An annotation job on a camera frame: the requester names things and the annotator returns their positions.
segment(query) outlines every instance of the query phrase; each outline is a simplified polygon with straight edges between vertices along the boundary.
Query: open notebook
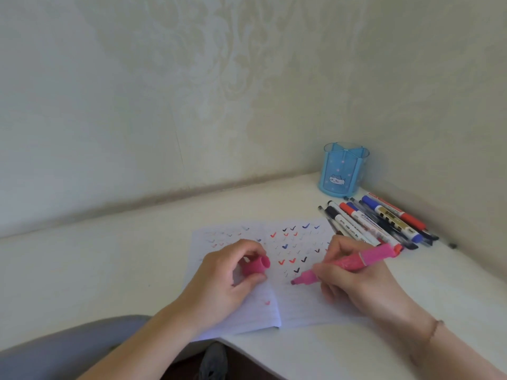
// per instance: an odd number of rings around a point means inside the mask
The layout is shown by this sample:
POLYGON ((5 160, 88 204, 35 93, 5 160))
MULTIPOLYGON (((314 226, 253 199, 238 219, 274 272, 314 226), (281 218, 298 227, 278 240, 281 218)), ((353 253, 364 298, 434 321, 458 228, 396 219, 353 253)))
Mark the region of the open notebook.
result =
MULTIPOLYGON (((312 221, 290 220, 276 223, 249 222, 219 225, 194 231, 185 274, 192 279, 203 257, 239 239, 257 240, 271 260, 268 280, 257 286, 242 306, 197 340, 225 334, 249 332, 268 327, 290 328, 322 323, 338 323, 361 317, 349 302, 329 305, 320 293, 319 283, 291 285, 302 271, 322 261, 333 230, 324 218, 312 221)), ((239 269, 235 271, 239 279, 239 269)))

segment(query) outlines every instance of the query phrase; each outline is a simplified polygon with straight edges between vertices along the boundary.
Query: gray shoe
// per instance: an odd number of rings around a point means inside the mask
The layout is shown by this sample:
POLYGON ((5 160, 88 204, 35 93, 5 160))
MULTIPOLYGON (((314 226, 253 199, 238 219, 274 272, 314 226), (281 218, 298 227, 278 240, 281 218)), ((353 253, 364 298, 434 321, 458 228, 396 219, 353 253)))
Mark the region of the gray shoe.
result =
POLYGON ((227 353, 219 342, 211 344, 199 367, 199 380, 225 380, 228 370, 227 353))

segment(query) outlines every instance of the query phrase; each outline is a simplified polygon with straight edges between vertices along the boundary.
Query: pink marker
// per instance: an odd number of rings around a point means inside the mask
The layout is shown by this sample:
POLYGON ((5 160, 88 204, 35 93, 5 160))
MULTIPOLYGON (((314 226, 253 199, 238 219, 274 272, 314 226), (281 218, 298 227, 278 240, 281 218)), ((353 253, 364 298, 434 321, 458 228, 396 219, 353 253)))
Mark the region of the pink marker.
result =
POLYGON ((266 269, 271 266, 271 262, 269 261, 268 256, 259 256, 250 262, 246 262, 244 259, 241 259, 239 260, 239 265, 241 267, 241 273, 243 273, 243 276, 246 277, 253 273, 264 273, 266 269))
MULTIPOLYGON (((379 262, 387 257, 396 257, 397 254, 394 249, 389 244, 382 244, 378 247, 367 249, 365 251, 361 251, 359 253, 352 254, 350 256, 342 257, 335 262, 331 262, 331 264, 337 265, 342 269, 348 270, 349 272, 353 272, 355 270, 359 270, 361 268, 372 265, 376 262, 379 262)), ((297 284, 306 284, 310 285, 318 282, 318 277, 311 271, 306 270, 301 273, 301 276, 296 277, 294 280, 290 281, 292 285, 297 284)))

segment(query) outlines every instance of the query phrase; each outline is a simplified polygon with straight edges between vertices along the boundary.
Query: cat sticker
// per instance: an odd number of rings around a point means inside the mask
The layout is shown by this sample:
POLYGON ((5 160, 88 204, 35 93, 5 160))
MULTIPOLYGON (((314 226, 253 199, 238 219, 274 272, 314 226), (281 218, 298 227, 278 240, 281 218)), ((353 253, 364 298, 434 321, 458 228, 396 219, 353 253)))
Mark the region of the cat sticker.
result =
POLYGON ((331 177, 329 178, 329 181, 331 181, 333 184, 337 184, 337 185, 344 185, 345 184, 345 180, 342 180, 342 176, 331 175, 331 177))

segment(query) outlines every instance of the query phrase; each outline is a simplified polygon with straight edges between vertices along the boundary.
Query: bracelet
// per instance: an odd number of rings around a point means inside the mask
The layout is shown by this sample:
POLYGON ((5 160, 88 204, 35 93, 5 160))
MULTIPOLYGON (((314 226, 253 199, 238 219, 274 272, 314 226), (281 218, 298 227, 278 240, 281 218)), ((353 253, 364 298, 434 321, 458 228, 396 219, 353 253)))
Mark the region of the bracelet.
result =
POLYGON ((428 339, 421 345, 421 347, 414 353, 410 355, 410 361, 415 366, 419 366, 419 364, 422 363, 424 356, 426 354, 426 351, 428 349, 428 345, 431 342, 431 339, 433 339, 433 336, 435 336, 436 330, 440 325, 444 325, 444 321, 442 320, 435 320, 435 323, 433 325, 433 330, 431 331, 431 334, 429 335, 428 339))

